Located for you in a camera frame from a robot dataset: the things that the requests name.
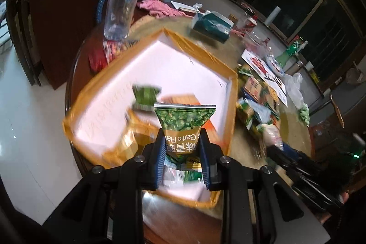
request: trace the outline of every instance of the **white plastic bag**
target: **white plastic bag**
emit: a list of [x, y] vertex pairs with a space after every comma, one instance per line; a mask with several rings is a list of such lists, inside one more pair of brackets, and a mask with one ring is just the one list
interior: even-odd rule
[[302, 76], [300, 73], [295, 73], [292, 77], [286, 74], [284, 77], [286, 91], [298, 110], [304, 105], [304, 98], [300, 92], [301, 82]]

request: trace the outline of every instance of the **floor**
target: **floor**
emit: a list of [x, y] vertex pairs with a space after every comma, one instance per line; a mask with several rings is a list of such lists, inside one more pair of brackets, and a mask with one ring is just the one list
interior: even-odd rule
[[61, 121], [66, 84], [31, 86], [14, 47], [0, 55], [0, 175], [17, 210], [43, 223], [81, 179]]

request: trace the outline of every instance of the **green plastic bottle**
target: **green plastic bottle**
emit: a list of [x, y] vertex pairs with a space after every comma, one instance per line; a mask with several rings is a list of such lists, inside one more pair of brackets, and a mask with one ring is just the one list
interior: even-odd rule
[[289, 46], [286, 51], [284, 51], [281, 55], [277, 56], [275, 59], [278, 64], [283, 68], [287, 61], [293, 56], [295, 53], [299, 52], [301, 49], [308, 44], [308, 41], [305, 41], [302, 38], [296, 39], [291, 46]]

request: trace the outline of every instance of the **pink cloth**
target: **pink cloth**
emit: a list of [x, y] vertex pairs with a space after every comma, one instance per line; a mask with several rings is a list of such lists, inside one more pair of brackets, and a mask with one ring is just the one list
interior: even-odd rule
[[183, 12], [169, 7], [160, 0], [143, 0], [137, 3], [137, 7], [150, 12], [151, 16], [163, 18], [165, 16], [186, 16]]

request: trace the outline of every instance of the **round table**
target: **round table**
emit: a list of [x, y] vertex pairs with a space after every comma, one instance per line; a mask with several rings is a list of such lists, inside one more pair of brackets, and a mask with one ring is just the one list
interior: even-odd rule
[[[134, 20], [138, 20], [144, 12], [136, 9]], [[191, 18], [166, 17], [163, 19], [149, 18], [148, 22], [140, 22], [133, 26], [130, 39], [141, 39], [166, 27], [173, 30], [218, 57], [229, 67], [235, 69], [243, 52], [238, 37], [231, 36], [224, 44], [208, 38], [190, 28]], [[96, 26], [85, 39], [76, 57], [67, 82], [65, 95], [65, 110], [69, 111], [81, 89], [92, 79], [93, 73], [89, 67], [88, 54], [93, 49], [102, 47], [103, 27]], [[306, 125], [298, 120], [298, 111], [291, 99], [287, 97], [288, 107], [281, 104], [281, 137], [293, 148], [311, 155], [311, 142]], [[71, 144], [73, 155], [82, 175], [93, 166]], [[255, 155], [257, 141], [248, 133], [240, 121], [236, 121], [230, 156], [246, 167], [259, 169], [266, 164], [264, 158]], [[279, 173], [286, 181], [288, 178]], [[174, 204], [156, 195], [144, 195], [143, 219], [145, 238], [153, 243], [219, 243], [221, 232], [222, 201], [212, 210], [197, 210]]]

